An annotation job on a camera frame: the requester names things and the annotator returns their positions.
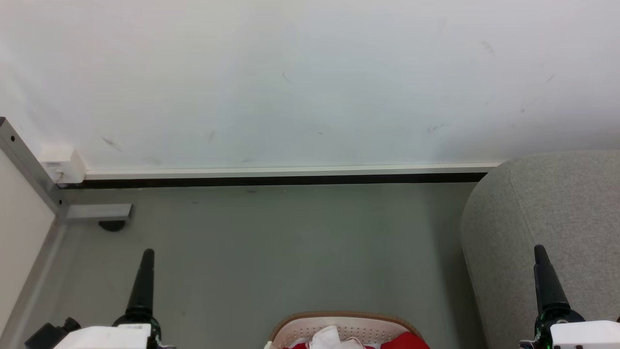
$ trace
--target white junction box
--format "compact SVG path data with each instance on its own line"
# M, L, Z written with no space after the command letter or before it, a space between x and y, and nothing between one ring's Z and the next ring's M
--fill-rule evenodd
M86 176L86 165L75 149L46 149L38 156L38 160L56 183L81 183Z

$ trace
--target white cloth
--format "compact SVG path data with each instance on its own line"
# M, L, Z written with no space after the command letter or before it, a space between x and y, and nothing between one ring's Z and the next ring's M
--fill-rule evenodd
M364 349L357 338L349 338L346 342L340 342L336 326L327 326L318 331L309 344L309 349Z

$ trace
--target baseboard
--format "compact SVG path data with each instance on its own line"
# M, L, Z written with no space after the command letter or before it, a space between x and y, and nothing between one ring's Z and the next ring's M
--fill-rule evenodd
M88 170L86 180L253 178L290 176L414 175L431 173L483 173L500 163L445 163L426 165L324 166L278 168L212 168L180 170Z
M194 186L266 186L371 183L478 182L497 166L449 164L414 166L347 166L314 168L241 168L91 173L65 189L162 188Z

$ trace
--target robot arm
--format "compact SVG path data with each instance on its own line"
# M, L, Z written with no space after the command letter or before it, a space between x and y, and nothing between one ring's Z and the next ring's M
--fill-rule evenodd
M534 247L534 280L538 317L534 340L520 342L525 349L618 349L620 324L613 321L590 321L570 308L562 285L547 251Z
M112 326L82 329L68 318L62 327L45 324L25 343L27 349L158 349L161 328L153 317L155 252L142 254L125 313Z

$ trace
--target white robot part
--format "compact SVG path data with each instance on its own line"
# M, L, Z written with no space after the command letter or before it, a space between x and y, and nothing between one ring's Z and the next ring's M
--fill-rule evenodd
M67 334L54 349L146 349L151 324L92 326Z
M601 320L551 326L553 347L561 349L618 349L620 323Z

